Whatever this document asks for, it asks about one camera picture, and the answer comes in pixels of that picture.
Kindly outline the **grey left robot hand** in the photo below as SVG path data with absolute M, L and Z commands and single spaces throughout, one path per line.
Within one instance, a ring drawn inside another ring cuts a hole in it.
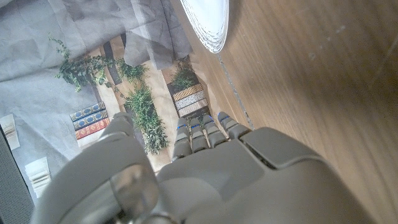
M 221 112 L 179 119 L 170 164 L 154 172 L 127 113 L 68 162 L 32 223 L 374 223 L 321 155 Z

